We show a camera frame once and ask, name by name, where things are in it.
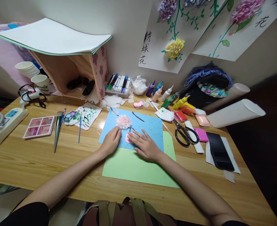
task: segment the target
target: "marker set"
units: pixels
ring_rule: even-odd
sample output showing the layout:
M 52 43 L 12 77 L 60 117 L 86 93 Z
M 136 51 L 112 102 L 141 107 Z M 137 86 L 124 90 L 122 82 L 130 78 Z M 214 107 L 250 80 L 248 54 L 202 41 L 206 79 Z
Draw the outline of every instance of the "marker set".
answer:
M 127 76 L 112 75 L 105 86 L 106 93 L 128 96 L 131 80 Z
M 212 97 L 223 98 L 229 95 L 226 89 L 218 88 L 209 83 L 197 82 L 197 85 L 202 92 Z

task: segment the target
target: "black phone case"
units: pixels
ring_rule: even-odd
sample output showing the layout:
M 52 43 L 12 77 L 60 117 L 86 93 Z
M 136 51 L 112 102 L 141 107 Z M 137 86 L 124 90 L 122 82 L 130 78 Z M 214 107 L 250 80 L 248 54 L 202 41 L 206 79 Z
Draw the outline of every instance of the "black phone case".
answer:
M 211 154 L 215 163 L 215 166 L 220 170 L 234 171 L 234 166 L 230 160 L 230 157 L 225 149 L 219 134 L 207 132 L 208 140 L 210 142 Z

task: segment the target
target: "wall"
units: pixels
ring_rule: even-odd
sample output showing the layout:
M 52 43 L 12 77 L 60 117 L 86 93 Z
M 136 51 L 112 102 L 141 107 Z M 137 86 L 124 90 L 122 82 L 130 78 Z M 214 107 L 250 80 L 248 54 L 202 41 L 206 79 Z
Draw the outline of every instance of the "wall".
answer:
M 0 16 L 3 23 L 47 17 L 81 32 L 112 34 L 107 44 L 109 72 L 164 80 L 165 88 L 174 85 L 176 91 L 192 67 L 212 59 L 191 54 L 178 74 L 138 67 L 151 5 L 150 0 L 0 0 Z M 277 19 L 236 62 L 214 59 L 214 63 L 248 86 L 277 73 Z

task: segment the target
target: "purple yarn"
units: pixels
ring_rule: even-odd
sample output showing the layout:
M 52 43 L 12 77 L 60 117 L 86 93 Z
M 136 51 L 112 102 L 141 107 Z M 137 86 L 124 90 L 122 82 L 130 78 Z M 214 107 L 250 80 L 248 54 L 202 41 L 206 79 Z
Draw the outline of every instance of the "purple yarn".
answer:
M 194 67 L 191 72 L 188 74 L 187 78 L 185 79 L 185 82 L 183 84 L 183 88 L 187 89 L 189 88 L 196 78 L 198 77 L 204 77 L 208 75 L 221 75 L 228 79 L 229 85 L 227 86 L 227 89 L 231 88 L 234 84 L 233 79 L 228 76 L 221 68 L 213 64 L 213 61 L 211 61 L 209 64 L 201 67 Z

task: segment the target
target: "black scissors handle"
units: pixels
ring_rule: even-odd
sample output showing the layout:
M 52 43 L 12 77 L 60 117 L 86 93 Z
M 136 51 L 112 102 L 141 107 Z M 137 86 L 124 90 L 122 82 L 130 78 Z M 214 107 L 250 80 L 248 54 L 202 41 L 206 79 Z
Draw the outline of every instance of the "black scissors handle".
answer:
M 190 130 L 191 132 L 193 132 L 194 133 L 194 135 L 196 136 L 196 141 L 193 141 L 192 140 L 192 138 L 190 137 L 190 135 L 189 135 L 189 133 L 187 132 L 187 129 L 188 130 Z M 185 143 L 183 143 L 183 142 L 181 142 L 180 140 L 179 140 L 179 138 L 178 138 L 178 132 L 181 134 L 181 136 L 184 138 L 184 140 L 187 142 L 186 144 Z M 198 143 L 199 142 L 199 136 L 198 136 L 198 134 L 194 131 L 194 130 L 192 130 L 191 128 L 188 128 L 188 127 L 177 127 L 177 129 L 175 130 L 175 136 L 176 136 L 176 140 L 182 145 L 182 146 L 184 146 L 184 147 L 188 147 L 189 145 L 190 145 L 190 141 L 192 142 L 192 143 Z

